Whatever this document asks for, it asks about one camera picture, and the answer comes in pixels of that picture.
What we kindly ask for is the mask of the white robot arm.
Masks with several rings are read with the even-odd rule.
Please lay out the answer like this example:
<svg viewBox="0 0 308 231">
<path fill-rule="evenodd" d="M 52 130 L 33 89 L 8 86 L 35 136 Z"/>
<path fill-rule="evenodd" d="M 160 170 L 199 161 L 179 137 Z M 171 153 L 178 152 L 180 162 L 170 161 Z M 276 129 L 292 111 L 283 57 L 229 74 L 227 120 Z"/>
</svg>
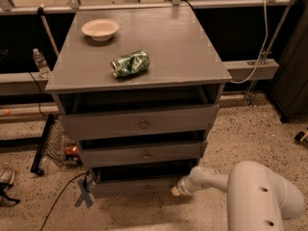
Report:
<svg viewBox="0 0 308 231">
<path fill-rule="evenodd" d="M 171 192 L 192 195 L 208 188 L 226 193 L 228 231 L 285 231 L 283 221 L 299 218 L 305 209 L 295 184 L 253 161 L 239 162 L 227 174 L 193 167 Z"/>
</svg>

